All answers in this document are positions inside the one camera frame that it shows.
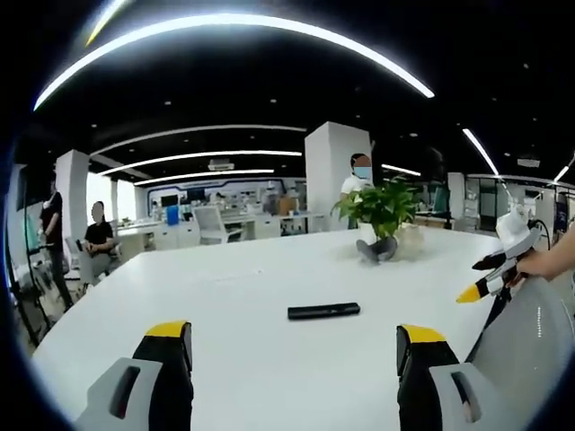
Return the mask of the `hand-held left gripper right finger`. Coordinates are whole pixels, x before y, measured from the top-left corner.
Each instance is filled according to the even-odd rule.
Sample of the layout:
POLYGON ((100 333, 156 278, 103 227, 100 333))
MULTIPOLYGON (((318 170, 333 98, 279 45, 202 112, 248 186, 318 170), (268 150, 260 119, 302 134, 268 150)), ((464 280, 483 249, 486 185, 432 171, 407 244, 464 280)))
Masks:
POLYGON ((488 430, 498 394, 445 337, 416 325, 396 328, 397 403, 401 430, 488 430))

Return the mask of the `person's right hand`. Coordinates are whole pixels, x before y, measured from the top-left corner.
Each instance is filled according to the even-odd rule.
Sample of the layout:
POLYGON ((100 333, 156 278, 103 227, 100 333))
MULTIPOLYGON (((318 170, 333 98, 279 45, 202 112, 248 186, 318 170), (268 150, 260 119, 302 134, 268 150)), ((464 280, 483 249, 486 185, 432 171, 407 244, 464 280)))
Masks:
POLYGON ((517 275, 520 279, 528 277, 548 278, 547 252, 530 251, 517 262, 517 275))

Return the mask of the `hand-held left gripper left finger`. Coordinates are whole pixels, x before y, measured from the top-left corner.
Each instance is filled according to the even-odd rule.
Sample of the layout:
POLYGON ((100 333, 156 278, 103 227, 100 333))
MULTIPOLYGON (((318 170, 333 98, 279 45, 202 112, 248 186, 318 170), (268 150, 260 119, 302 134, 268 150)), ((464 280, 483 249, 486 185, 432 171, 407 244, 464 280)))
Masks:
POLYGON ((88 389, 77 430, 189 430, 191 324, 170 321, 150 329, 131 357, 111 365, 88 389))

